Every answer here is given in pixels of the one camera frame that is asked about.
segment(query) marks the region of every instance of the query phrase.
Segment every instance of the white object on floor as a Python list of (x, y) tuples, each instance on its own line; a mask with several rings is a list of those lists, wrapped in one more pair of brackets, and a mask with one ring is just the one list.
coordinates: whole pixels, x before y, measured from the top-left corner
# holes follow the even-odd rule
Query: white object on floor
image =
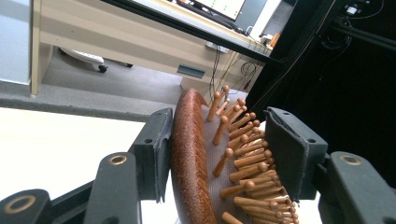
[(62, 51), (64, 51), (66, 54), (70, 55), (73, 58), (76, 58), (78, 60), (81, 60), (85, 63), (92, 63), (95, 65), (103, 65), (105, 60), (103, 60), (102, 57), (93, 55), (93, 54), (89, 54), (89, 53), (84, 53), (81, 51), (77, 51), (74, 49), (65, 49), (65, 48), (61, 48), (60, 49)]

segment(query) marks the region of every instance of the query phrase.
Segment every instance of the white wall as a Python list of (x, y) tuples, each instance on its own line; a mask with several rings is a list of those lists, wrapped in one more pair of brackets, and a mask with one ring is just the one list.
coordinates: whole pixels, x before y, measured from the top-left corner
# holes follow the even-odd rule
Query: white wall
[(1, 0), (0, 80), (30, 84), (31, 1)]

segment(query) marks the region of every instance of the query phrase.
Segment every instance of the cable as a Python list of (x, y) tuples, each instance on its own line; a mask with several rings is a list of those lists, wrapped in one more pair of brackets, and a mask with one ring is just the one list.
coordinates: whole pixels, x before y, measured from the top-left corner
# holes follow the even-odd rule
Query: cable
[(210, 78), (210, 83), (209, 83), (210, 103), (212, 103), (213, 95), (215, 94), (215, 74), (218, 69), (219, 58), (220, 58), (220, 49), (219, 49), (219, 45), (216, 45), (216, 58), (215, 58), (215, 62), (213, 64), (212, 78)]
[[(352, 26), (352, 24), (350, 23), (349, 19), (346, 18), (346, 20), (347, 20), (348, 23), (349, 23), (349, 27), (353, 28), (353, 26)], [(331, 64), (332, 62), (334, 62), (338, 57), (340, 57), (340, 55), (342, 55), (342, 54), (347, 50), (347, 48), (348, 48), (349, 45), (350, 45), (350, 42), (352, 42), (352, 37), (349, 36), (349, 38), (348, 38), (347, 41), (346, 41), (346, 46), (344, 47), (344, 49), (341, 50), (337, 55), (335, 55), (331, 60), (329, 60), (327, 63), (325, 63), (325, 64), (323, 65), (322, 69), (320, 70), (319, 81), (321, 81), (321, 80), (323, 79), (323, 71), (324, 71), (324, 69), (325, 69), (327, 66), (329, 66), (329, 64)]]
[(381, 1), (381, 8), (380, 8), (376, 13), (373, 13), (373, 14), (368, 15), (368, 16), (365, 16), (365, 17), (355, 17), (355, 18), (349, 18), (349, 19), (350, 19), (350, 20), (362, 20), (362, 19), (367, 19), (367, 18), (373, 17), (373, 16), (375, 16), (376, 14), (380, 13), (380, 12), (382, 11), (382, 8), (384, 8), (384, 0)]
[[(323, 23), (326, 21), (327, 17), (329, 16), (329, 13), (332, 9), (332, 7), (334, 6), (336, 0), (332, 0), (332, 4), (329, 7), (329, 10), (326, 12), (325, 16), (323, 17), (321, 24), (319, 25), (319, 28), (317, 29), (317, 31), (315, 33), (317, 33), (321, 27), (323, 26)], [(317, 36), (317, 34), (314, 34), (311, 36), (311, 38), (309, 39), (308, 43), (305, 45), (303, 51), (298, 55), (298, 57), (296, 58), (296, 60), (294, 60), (294, 62), (291, 64), (291, 66), (288, 68), (288, 70), (269, 88), (269, 90), (262, 96), (260, 97), (260, 99), (258, 101), (256, 101), (256, 103), (250, 108), (251, 110), (253, 110), (255, 108), (255, 106), (275, 87), (277, 86), (277, 84), (289, 73), (289, 71), (291, 70), (291, 68), (294, 67), (294, 65), (299, 61), (299, 59), (301, 58), (301, 56), (305, 53), (306, 49), (308, 48), (308, 46), (311, 44), (311, 42), (314, 40), (314, 38)]]

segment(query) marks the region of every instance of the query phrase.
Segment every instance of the wooden peg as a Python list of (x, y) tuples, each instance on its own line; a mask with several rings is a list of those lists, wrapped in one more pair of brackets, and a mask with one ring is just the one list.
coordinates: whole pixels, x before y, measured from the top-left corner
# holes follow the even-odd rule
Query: wooden peg
[(254, 219), (254, 220), (257, 220), (258, 221), (258, 223), (279, 223), (279, 221), (281, 221), (282, 219), (281, 218), (276, 218), (276, 217), (272, 217), (272, 216), (267, 216), (267, 215), (264, 215), (264, 214), (251, 214), (251, 213), (247, 213), (247, 216), (248, 217), (250, 217), (250, 218), (252, 218), (252, 219)]
[(230, 213), (228, 212), (224, 212), (221, 216), (221, 219), (223, 219), (223, 221), (225, 223), (228, 224), (243, 224), (241, 221), (239, 221), (238, 219), (236, 219), (236, 217), (233, 217)]
[(220, 94), (220, 100), (230, 91), (230, 87), (227, 85), (223, 87), (223, 91)]
[(271, 188), (267, 189), (266, 191), (258, 191), (258, 192), (252, 192), (250, 193), (250, 196), (254, 199), (262, 199), (262, 198), (275, 198), (278, 196), (286, 196), (288, 193), (286, 190), (281, 187), (281, 188)]
[(243, 103), (243, 102), (244, 102), (244, 100), (242, 98), (238, 98), (230, 107), (228, 107), (226, 110), (224, 110), (221, 113), (221, 115), (223, 116), (223, 115), (229, 114), (233, 110), (233, 107), (236, 105), (239, 105), (239, 106), (245, 105), (245, 104), (241, 105), (241, 103)]
[(221, 112), (223, 112), (225, 106), (226, 106), (228, 103), (230, 103), (230, 101), (231, 101), (231, 100), (230, 100), (229, 98), (227, 98), (227, 99), (224, 101), (224, 103), (221, 105), (221, 107), (219, 107), (218, 111), (216, 111), (216, 114), (217, 114), (217, 115), (220, 115)]
[(293, 202), (288, 197), (286, 197), (286, 198), (277, 198), (277, 199), (263, 199), (263, 200), (267, 201), (267, 202), (274, 201), (274, 202), (277, 202), (278, 204), (282, 204), (282, 205), (285, 204), (287, 206), (292, 206), (293, 205)]
[(265, 208), (260, 208), (257, 206), (242, 206), (242, 210), (250, 214), (262, 214), (270, 217), (276, 217), (276, 219), (282, 219), (283, 213), (280, 211), (272, 211)]
[(258, 133), (260, 133), (260, 129), (258, 127), (253, 127), (250, 131), (245, 133), (245, 135), (251, 137), (253, 134), (258, 134)]
[(270, 149), (265, 149), (264, 155), (265, 155), (265, 158), (272, 158), (272, 151)]
[(267, 172), (264, 172), (262, 174), (259, 174), (258, 176), (256, 176), (255, 178), (259, 178), (259, 177), (265, 177), (268, 175), (276, 175), (276, 171), (275, 170), (267, 170)]
[(228, 118), (225, 116), (221, 116), (219, 127), (216, 130), (215, 136), (213, 137), (213, 140), (212, 140), (213, 145), (217, 146), (220, 143), (222, 133), (227, 128), (227, 123), (228, 123)]
[(292, 219), (298, 219), (298, 215), (296, 213), (284, 213), (284, 217), (290, 217)]
[(220, 191), (220, 197), (222, 199), (226, 199), (226, 198), (231, 197), (235, 194), (238, 194), (242, 191), (252, 190), (252, 189), (254, 189), (254, 186), (255, 185), (254, 185), (253, 181), (248, 181), (245, 183), (245, 185), (237, 185), (237, 186), (233, 186), (233, 187), (230, 187), (227, 189), (222, 189)]
[(283, 213), (296, 213), (296, 209), (294, 207), (289, 207), (289, 206), (279, 206), (278, 208), (279, 211)]
[(261, 219), (260, 217), (250, 217), (250, 218), (251, 218), (251, 220), (253, 220), (254, 224), (289, 224), (287, 222), (284, 223), (282, 221), (272, 222), (272, 221)]
[(271, 165), (271, 166), (275, 164), (274, 158), (267, 158), (267, 159), (265, 159), (265, 162), (267, 162), (268, 165)]
[(233, 155), (233, 150), (230, 148), (226, 148), (223, 155), (221, 156), (219, 163), (216, 165), (215, 169), (212, 172), (213, 176), (217, 177), (221, 174), (221, 172), (224, 169), (225, 164), (227, 163), (227, 160), (232, 155)]
[(250, 165), (252, 163), (255, 163), (255, 162), (258, 162), (258, 161), (263, 161), (263, 160), (265, 160), (264, 154), (259, 154), (259, 155), (256, 155), (256, 156), (251, 156), (251, 157), (238, 159), (238, 160), (234, 161), (233, 164), (235, 165), (236, 168), (240, 168), (242, 166), (247, 166), (247, 165)]
[(245, 123), (247, 123), (248, 121), (250, 121), (251, 119), (255, 119), (255, 118), (256, 118), (255, 113), (250, 113), (250, 114), (246, 113), (242, 119), (238, 120), (235, 123), (230, 124), (230, 126), (228, 127), (228, 131), (233, 132), (242, 125), (244, 125)]
[(246, 142), (244, 142), (244, 143), (246, 144), (246, 143), (249, 143), (249, 142), (253, 142), (253, 141), (256, 141), (257, 139), (260, 139), (260, 138), (264, 138), (264, 133), (263, 133), (263, 131), (260, 131), (260, 133), (257, 134), (257, 135), (250, 136), (250, 137), (246, 140)]
[(241, 109), (231, 117), (230, 123), (233, 123), (237, 118), (239, 118), (239, 116), (241, 116), (242, 113), (246, 112), (247, 110), (248, 108), (245, 105), (241, 106)]
[(236, 150), (237, 148), (240, 148), (243, 144), (244, 141), (247, 141), (248, 137), (246, 135), (242, 135), (238, 138), (235, 138), (227, 143), (227, 147), (232, 148), (233, 150)]
[(247, 192), (252, 193), (252, 192), (258, 192), (260, 190), (267, 190), (270, 188), (280, 188), (280, 187), (282, 187), (280, 181), (270, 181), (260, 185), (256, 185), (253, 189), (248, 189)]
[(242, 134), (245, 134), (245, 133), (249, 132), (249, 131), (252, 130), (253, 128), (254, 128), (253, 122), (250, 122), (250, 121), (249, 121), (249, 122), (247, 123), (247, 126), (245, 126), (245, 127), (241, 128), (241, 129), (238, 129), (238, 130), (235, 130), (235, 131), (229, 133), (229, 134), (228, 134), (228, 137), (229, 137), (231, 140), (233, 140), (233, 139), (235, 139), (235, 138), (237, 138), (237, 137), (239, 137), (239, 136), (242, 136)]
[(268, 176), (263, 176), (263, 177), (257, 177), (257, 178), (252, 178), (252, 179), (243, 179), (239, 181), (239, 184), (245, 184), (247, 181), (253, 181), (255, 185), (259, 185), (268, 181), (277, 181), (279, 180), (278, 175), (268, 175)]
[(220, 102), (220, 93), (218, 91), (215, 92), (215, 95), (213, 96), (213, 102), (212, 106), (209, 108), (209, 113), (207, 114), (206, 120), (209, 122), (213, 121), (213, 118), (215, 117), (216, 110), (218, 109), (218, 105)]
[(233, 198), (233, 203), (236, 206), (239, 206), (239, 207), (242, 207), (242, 206), (256, 206), (256, 207), (260, 207), (260, 208), (271, 209), (273, 211), (276, 211), (277, 208), (278, 208), (278, 204), (275, 201), (265, 202), (265, 201), (259, 201), (259, 200), (254, 200), (254, 199), (249, 199), (249, 198), (242, 198), (242, 197)]
[(300, 221), (298, 219), (293, 219), (290, 217), (285, 217), (284, 220), (291, 224), (299, 224), (300, 223)]
[(265, 172), (267, 170), (267, 164), (265, 164), (265, 162), (259, 164), (256, 167), (251, 167), (249, 169), (243, 170), (243, 171), (237, 171), (234, 173), (230, 174), (230, 180), (233, 182), (237, 182), (247, 176), (250, 175), (254, 175), (257, 174), (258, 172)]
[(262, 148), (259, 148), (257, 150), (251, 151), (251, 152), (249, 152), (249, 153), (247, 153), (247, 154), (245, 154), (245, 155), (243, 155), (243, 156), (241, 156), (239, 158), (240, 159), (244, 159), (244, 158), (247, 158), (247, 157), (257, 156), (257, 155), (260, 155), (260, 154), (263, 155), (264, 151), (265, 151), (265, 149), (262, 147)]
[(240, 157), (240, 156), (242, 156), (242, 155), (244, 155), (246, 153), (249, 153), (251, 151), (257, 150), (259, 148), (264, 148), (264, 144), (258, 144), (258, 145), (254, 145), (254, 146), (251, 146), (251, 147), (240, 147), (234, 152), (234, 155), (236, 157)]
[(239, 113), (239, 111), (241, 110), (241, 106), (240, 105), (236, 105), (233, 107), (233, 109), (228, 113), (225, 114), (224, 116), (227, 116), (227, 118), (229, 120), (231, 120), (233, 118), (233, 116), (235, 116), (237, 113)]

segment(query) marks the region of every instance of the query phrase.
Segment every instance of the black wall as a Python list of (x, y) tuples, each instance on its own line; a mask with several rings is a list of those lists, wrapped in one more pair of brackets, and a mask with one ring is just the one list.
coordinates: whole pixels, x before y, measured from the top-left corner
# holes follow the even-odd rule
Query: black wall
[[(372, 2), (361, 16), (378, 11), (381, 1)], [(385, 1), (376, 16), (350, 22), (396, 40), (395, 12), (396, 1)], [(341, 44), (325, 49), (321, 41), (327, 37)], [(346, 48), (344, 39), (328, 29), (256, 110), (260, 113), (268, 105), (288, 110), (329, 143), (329, 152), (363, 156), (396, 188), (396, 52), (357, 38)], [(271, 83), (271, 75), (284, 71), (265, 72), (261, 76)], [(251, 98), (260, 99), (268, 87), (258, 89)]]

